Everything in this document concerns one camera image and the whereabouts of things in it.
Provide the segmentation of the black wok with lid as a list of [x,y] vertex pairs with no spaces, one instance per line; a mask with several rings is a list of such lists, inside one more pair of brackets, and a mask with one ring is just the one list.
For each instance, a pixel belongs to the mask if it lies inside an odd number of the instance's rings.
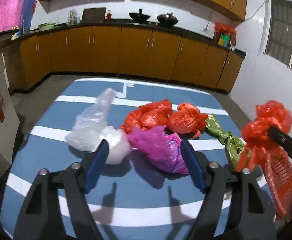
[[160,25],[168,28],[171,28],[172,26],[179,22],[179,20],[175,16],[173,16],[172,12],[158,15],[157,20],[160,23]]

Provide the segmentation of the orange plastic bag back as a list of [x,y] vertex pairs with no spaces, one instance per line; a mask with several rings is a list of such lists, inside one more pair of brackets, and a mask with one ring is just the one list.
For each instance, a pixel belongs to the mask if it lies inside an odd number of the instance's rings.
[[126,134],[131,133],[134,127],[148,131],[155,126],[166,125],[172,113],[172,103],[167,99],[148,103],[130,112],[119,128]]

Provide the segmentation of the barred window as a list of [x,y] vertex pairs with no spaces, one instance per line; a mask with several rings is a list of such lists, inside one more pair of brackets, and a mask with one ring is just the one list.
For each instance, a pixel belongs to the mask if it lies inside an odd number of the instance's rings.
[[292,70],[292,0],[266,0],[262,52]]

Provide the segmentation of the red bottle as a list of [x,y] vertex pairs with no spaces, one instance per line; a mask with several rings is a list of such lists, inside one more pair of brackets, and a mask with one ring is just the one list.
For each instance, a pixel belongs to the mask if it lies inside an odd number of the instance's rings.
[[106,15],[106,22],[111,22],[111,19],[112,19],[111,10],[108,10],[108,13]]

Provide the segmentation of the dark cutting board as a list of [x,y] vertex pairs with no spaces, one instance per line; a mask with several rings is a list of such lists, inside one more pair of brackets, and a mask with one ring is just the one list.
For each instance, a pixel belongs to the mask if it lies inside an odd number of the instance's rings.
[[104,22],[106,16],[106,7],[86,8],[83,10],[81,24]]

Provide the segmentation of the red plastic trash basket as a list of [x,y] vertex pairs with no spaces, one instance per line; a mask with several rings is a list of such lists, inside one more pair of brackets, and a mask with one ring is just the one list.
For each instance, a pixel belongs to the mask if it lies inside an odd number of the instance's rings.
[[282,147],[264,155],[262,170],[275,204],[277,219],[285,218],[292,204],[292,164]]

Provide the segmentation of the orange plastic bag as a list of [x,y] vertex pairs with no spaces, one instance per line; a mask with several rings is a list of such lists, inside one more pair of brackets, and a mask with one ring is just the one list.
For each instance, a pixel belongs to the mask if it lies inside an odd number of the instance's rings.
[[126,134],[131,133],[134,127],[148,131],[155,126],[166,125],[172,113],[172,103],[167,99],[148,103],[130,112],[119,128]]
[[248,123],[241,134],[246,146],[236,166],[237,171],[248,168],[253,171],[256,166],[265,166],[267,157],[278,157],[288,160],[288,154],[268,136],[271,127],[288,134],[292,126],[291,112],[275,100],[257,105],[256,118]]
[[200,110],[191,103],[180,103],[177,106],[177,112],[169,117],[167,129],[178,134],[193,133],[193,138],[196,139],[205,128],[207,118],[206,113],[200,113]]

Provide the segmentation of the magenta plastic bag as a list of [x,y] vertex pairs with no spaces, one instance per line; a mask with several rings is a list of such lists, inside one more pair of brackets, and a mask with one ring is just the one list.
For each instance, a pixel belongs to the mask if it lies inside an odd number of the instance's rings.
[[134,127],[127,137],[130,144],[145,153],[151,164],[161,171],[189,174],[181,154],[182,140],[177,133],[167,134],[165,125],[148,131]]

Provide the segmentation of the green bowl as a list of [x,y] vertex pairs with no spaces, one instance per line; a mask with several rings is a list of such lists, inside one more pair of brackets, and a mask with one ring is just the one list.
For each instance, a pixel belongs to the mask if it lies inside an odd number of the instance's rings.
[[51,30],[55,27],[55,23],[52,22],[48,22],[48,23],[42,23],[40,25],[38,25],[38,30],[39,31],[47,31],[47,30]]

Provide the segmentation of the olive green foil bag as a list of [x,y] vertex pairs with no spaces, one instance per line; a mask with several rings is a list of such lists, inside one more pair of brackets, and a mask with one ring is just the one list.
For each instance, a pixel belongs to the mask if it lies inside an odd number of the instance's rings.
[[235,170],[245,148],[244,142],[231,131],[224,131],[213,114],[208,115],[205,130],[225,146],[227,159]]

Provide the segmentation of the red bag covered appliance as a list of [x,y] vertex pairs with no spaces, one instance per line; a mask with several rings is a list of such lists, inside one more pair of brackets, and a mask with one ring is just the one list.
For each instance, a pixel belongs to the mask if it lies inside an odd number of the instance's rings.
[[228,48],[231,51],[235,51],[236,45],[235,28],[227,24],[218,22],[215,23],[213,41],[217,43],[219,46],[223,46],[224,48]]

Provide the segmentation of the clear plastic bag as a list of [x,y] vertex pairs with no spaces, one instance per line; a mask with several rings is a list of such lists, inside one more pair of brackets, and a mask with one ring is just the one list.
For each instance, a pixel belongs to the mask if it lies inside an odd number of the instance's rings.
[[104,90],[95,104],[76,116],[71,133],[65,137],[71,147],[84,152],[94,152],[105,139],[109,143],[107,165],[120,164],[131,150],[126,134],[106,121],[115,96],[115,90]]

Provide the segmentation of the pink blue hanging cloth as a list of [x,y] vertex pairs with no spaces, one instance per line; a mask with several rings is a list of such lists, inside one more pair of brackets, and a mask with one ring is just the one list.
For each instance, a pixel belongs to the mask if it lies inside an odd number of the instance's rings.
[[38,0],[0,0],[0,33],[18,27],[29,31]]

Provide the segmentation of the black pot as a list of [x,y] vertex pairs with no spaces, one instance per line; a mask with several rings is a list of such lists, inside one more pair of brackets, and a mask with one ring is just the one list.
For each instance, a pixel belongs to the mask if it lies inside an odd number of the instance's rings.
[[139,8],[139,12],[130,12],[130,18],[136,23],[146,23],[147,20],[150,18],[150,15],[145,15],[142,13],[141,8]]

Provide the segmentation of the orange plastic bag front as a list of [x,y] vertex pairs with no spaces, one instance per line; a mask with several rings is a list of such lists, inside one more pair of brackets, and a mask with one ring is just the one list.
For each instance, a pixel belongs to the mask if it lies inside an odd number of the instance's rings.
[[256,118],[248,123],[241,134],[246,146],[236,166],[237,171],[248,168],[253,171],[256,166],[265,166],[267,157],[278,157],[288,160],[288,154],[268,136],[271,127],[288,134],[292,126],[291,112],[275,100],[257,105]]

